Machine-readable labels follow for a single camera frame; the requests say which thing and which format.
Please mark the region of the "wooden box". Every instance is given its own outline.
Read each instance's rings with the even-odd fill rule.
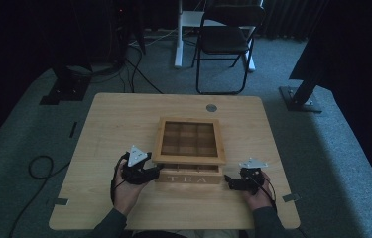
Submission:
[[[162,117],[152,157],[164,165],[155,181],[220,183],[226,160],[219,121]]]

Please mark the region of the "wooden table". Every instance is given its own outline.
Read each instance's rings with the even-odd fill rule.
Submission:
[[[215,105],[209,112],[206,106]],[[239,162],[250,157],[267,162],[264,171],[277,195],[286,228],[300,220],[295,204],[282,196],[290,188],[260,98],[99,93],[95,96],[74,151],[50,227],[93,229],[112,208],[109,185],[114,166],[132,145],[154,150],[161,116],[215,118],[223,137],[224,173],[239,179]],[[150,182],[128,217],[127,229],[252,229],[253,218],[240,191],[221,184]]]

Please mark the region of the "chair leg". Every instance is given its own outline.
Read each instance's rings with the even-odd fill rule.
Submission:
[[[248,60],[246,61],[246,64],[245,64],[244,80],[242,81],[242,86],[241,86],[241,89],[238,90],[238,93],[240,93],[244,89],[245,83],[247,82],[247,74],[248,74],[248,69],[250,68],[250,58],[253,53],[253,47],[254,47],[254,39],[252,39],[250,43],[250,49],[248,50]]]
[[[201,52],[201,49],[198,47],[198,45],[195,48],[195,52],[197,53],[197,74],[196,74],[196,78],[195,78],[195,90],[197,90],[197,92],[199,94],[202,94],[202,92],[200,91],[200,89],[198,87],[199,80],[200,80],[200,52]]]
[[[201,60],[200,60],[200,50],[198,50],[198,52],[197,52],[197,74],[196,74],[196,81],[195,81],[195,89],[197,90],[197,92],[199,94],[202,94],[202,95],[236,95],[236,94],[239,94],[240,92],[242,92],[242,90],[244,90],[244,87],[245,87],[245,84],[246,84],[246,81],[247,81],[248,68],[250,67],[250,60],[247,60],[247,62],[245,64],[244,79],[243,79],[241,88],[237,91],[218,91],[218,92],[213,92],[213,91],[212,92],[203,92],[203,91],[200,90],[200,88],[199,88],[200,62],[201,62]]]
[[[194,67],[195,55],[197,55],[197,48],[198,48],[198,39],[197,39],[197,42],[195,43],[194,57],[192,57],[192,64],[191,64],[191,67]]]
[[[235,67],[235,64],[238,62],[241,55],[238,55],[238,57],[235,59],[234,63],[230,67]]]

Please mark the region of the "black chair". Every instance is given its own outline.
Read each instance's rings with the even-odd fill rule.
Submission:
[[[200,94],[222,95],[240,93],[247,81],[247,72],[254,46],[254,37],[265,18],[265,10],[259,4],[248,0],[215,1],[208,7],[202,18],[195,47],[192,67],[197,60],[196,90]],[[222,26],[208,26],[207,21],[215,21]],[[237,55],[236,58],[202,58],[201,51],[209,55]],[[199,88],[201,60],[234,60],[234,67],[241,56],[248,53],[244,79],[239,90],[207,92]]]

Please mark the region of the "sleeve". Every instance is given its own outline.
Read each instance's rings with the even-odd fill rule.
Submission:
[[[112,209],[99,223],[88,238],[116,238],[120,237],[126,227],[127,218],[118,210]]]
[[[268,206],[253,210],[256,238],[291,237],[281,223],[275,210]]]

